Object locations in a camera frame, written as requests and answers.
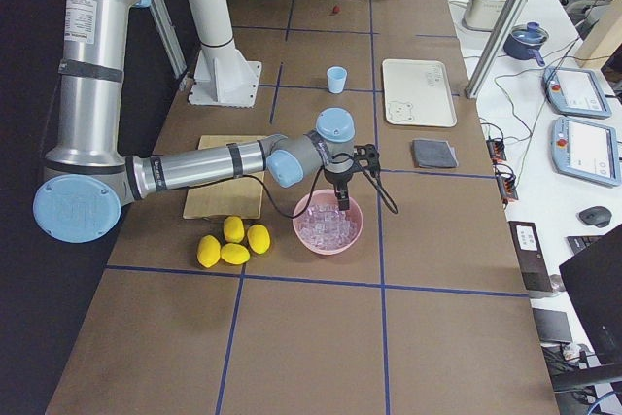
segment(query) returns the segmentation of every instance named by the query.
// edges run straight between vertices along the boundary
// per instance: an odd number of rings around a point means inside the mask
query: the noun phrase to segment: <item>robotic arm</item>
[[[174,156],[121,157],[117,133],[127,19],[129,8],[138,1],[66,2],[58,143],[46,154],[44,183],[33,205],[42,230],[62,241],[87,242],[117,223],[123,205],[150,193],[266,168],[286,188],[323,167],[334,185],[339,208],[348,209],[347,184],[355,172],[363,170],[359,161],[366,162],[372,175],[380,167],[372,145],[354,146],[354,122],[343,109],[326,109],[315,129],[297,139],[272,135]],[[223,47],[234,49],[232,37]],[[221,51],[221,47],[210,47],[208,59],[216,55],[210,60],[226,70],[226,60],[218,58]]]

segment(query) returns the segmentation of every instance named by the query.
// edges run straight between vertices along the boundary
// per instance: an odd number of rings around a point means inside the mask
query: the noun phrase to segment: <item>blue cable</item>
[[[610,391],[602,396],[600,396],[599,398],[597,398],[594,403],[592,405],[590,405],[590,409],[587,411],[587,413],[585,415],[592,415],[592,412],[594,412],[594,410],[596,410],[596,407],[599,406],[599,404],[605,400],[606,398],[610,398],[611,396],[613,396],[614,394],[622,394],[622,392],[619,391]]]

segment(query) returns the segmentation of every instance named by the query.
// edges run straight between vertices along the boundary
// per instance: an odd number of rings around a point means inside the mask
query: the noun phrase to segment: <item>wooden cutting board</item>
[[[227,143],[246,143],[265,138],[257,135],[203,135],[198,149],[226,146]],[[255,175],[263,181],[264,172]],[[261,216],[261,185],[253,179],[239,178],[210,187],[189,189],[184,206],[184,219],[239,216],[258,219]]]

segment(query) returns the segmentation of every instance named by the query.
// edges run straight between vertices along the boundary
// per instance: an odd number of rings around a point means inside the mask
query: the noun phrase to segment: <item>black monitor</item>
[[[622,390],[622,225],[560,266],[564,286],[602,366],[552,377],[556,392],[611,383]]]

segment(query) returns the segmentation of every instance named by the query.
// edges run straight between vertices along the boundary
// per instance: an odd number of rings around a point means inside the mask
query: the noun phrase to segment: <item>white table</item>
[[[471,31],[462,25],[465,3],[468,0],[448,0],[456,33],[461,42],[463,58],[469,75],[477,63],[477,56],[482,53],[490,33]],[[557,65],[567,48],[577,38],[576,31],[564,9],[557,0],[529,0],[519,17],[517,24],[537,21],[549,33],[549,39],[541,48],[547,56],[547,64]],[[574,44],[570,55],[580,46],[580,39]],[[575,67],[572,59],[565,59],[563,66]],[[500,75],[513,75],[526,69],[537,69],[534,60],[521,61],[508,56],[499,56],[492,72],[486,79],[477,97],[477,111],[485,121],[499,126],[505,137],[525,138],[528,131],[511,115],[511,104],[495,84],[494,78]],[[605,94],[612,94],[605,77],[597,72]],[[509,221],[525,221],[536,224],[542,253],[550,274],[559,274],[559,265],[572,256],[572,250],[566,241],[568,235],[600,235],[607,233],[622,223],[622,187],[607,188],[587,181],[582,181],[556,172],[551,155],[551,127],[559,117],[544,100],[541,85],[541,69],[526,72],[518,77],[499,78],[499,83],[506,89],[515,105],[518,116],[529,126],[534,127],[534,136],[528,148],[528,142],[506,142],[508,165],[518,174],[519,201],[508,205],[505,214]],[[600,121],[616,128],[622,134],[622,108],[615,99],[609,100],[613,115]],[[485,134],[499,136],[494,129],[483,126]],[[611,223],[605,228],[596,228],[582,223],[577,213],[587,207],[603,205],[611,210]],[[591,347],[583,327],[579,323],[567,294],[555,297],[533,299],[534,308],[564,311],[568,315],[572,338],[575,342],[586,343]]]

